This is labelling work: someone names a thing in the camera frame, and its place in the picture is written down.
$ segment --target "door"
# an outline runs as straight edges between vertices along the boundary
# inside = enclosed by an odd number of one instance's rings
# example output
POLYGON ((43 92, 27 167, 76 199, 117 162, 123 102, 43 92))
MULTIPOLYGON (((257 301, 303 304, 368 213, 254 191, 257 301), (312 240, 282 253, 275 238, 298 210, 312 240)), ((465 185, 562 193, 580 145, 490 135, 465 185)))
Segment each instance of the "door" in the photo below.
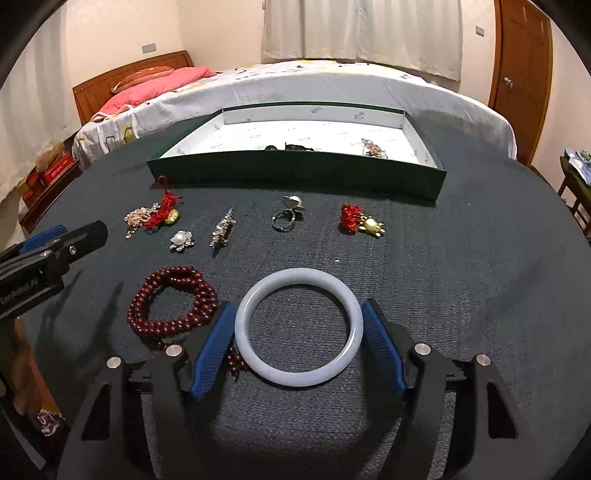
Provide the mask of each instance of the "door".
POLYGON ((529 166, 550 96, 550 21, 528 0, 498 0, 499 7, 501 59, 493 108, 513 127, 517 160, 529 166))

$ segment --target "wall switch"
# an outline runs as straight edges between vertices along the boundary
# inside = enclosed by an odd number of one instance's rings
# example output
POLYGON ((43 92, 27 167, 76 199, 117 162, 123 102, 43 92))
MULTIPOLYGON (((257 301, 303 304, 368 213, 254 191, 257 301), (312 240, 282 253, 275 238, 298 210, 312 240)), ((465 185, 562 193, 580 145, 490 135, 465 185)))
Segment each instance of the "wall switch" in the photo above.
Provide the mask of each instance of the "wall switch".
POLYGON ((147 45, 142 45, 142 53, 150 53, 152 51, 156 51, 156 43, 148 43, 147 45))

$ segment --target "wall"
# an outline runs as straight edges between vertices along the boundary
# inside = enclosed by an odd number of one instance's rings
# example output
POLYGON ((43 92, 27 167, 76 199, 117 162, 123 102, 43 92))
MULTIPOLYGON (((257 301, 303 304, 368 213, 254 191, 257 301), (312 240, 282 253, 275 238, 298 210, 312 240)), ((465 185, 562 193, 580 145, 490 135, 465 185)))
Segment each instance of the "wall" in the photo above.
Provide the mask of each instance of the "wall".
POLYGON ((25 239, 18 223, 18 211, 22 205, 21 196, 13 190, 0 202, 0 252, 25 239))
POLYGON ((261 0, 177 0, 181 39, 195 65, 212 70, 261 62, 261 0))
POLYGON ((591 76, 562 31, 550 20, 554 66, 544 129, 532 165, 558 190, 558 158, 565 147, 591 150, 591 76))
MULTIPOLYGON (((175 0, 68 0, 63 8, 73 86, 142 58, 184 50, 175 0), (147 43, 157 50, 142 54, 147 43)), ((190 19, 195 30, 202 27, 199 18, 190 19)), ((208 49, 215 49, 213 43, 208 49)))
POLYGON ((494 0, 462 0, 462 28, 462 79, 458 92, 487 105, 495 65, 494 0), (476 35, 476 26, 484 29, 484 37, 476 35))

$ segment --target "metal bolt head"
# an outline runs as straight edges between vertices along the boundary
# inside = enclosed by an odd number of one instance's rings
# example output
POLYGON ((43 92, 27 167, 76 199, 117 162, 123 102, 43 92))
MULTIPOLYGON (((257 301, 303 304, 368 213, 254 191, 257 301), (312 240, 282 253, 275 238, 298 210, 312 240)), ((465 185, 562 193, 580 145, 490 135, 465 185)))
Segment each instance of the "metal bolt head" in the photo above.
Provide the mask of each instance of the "metal bolt head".
POLYGON ((109 368, 117 368, 121 365, 121 358, 118 356, 112 356, 107 360, 107 367, 109 368))
POLYGON ((414 346, 414 351, 417 352, 419 355, 428 355, 431 353, 431 347, 428 346, 426 343, 417 343, 414 346))
POLYGON ((488 367, 491 364, 491 359, 488 357, 488 355, 485 355, 484 353, 477 355, 476 361, 483 367, 488 367))
POLYGON ((166 349, 168 356, 179 356, 181 353, 183 353, 183 347, 180 345, 169 345, 166 349))

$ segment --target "gold turtle charm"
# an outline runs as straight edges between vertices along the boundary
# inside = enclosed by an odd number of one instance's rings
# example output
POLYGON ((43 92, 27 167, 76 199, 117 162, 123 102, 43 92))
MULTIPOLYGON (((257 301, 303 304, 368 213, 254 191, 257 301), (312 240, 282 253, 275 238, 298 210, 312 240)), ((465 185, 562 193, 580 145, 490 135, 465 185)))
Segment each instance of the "gold turtle charm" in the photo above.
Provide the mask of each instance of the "gold turtle charm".
POLYGON ((386 233, 386 230, 382 228, 383 226, 384 224, 378 222, 375 218, 362 215, 359 219, 358 229, 360 232, 368 233, 379 238, 383 233, 386 233))

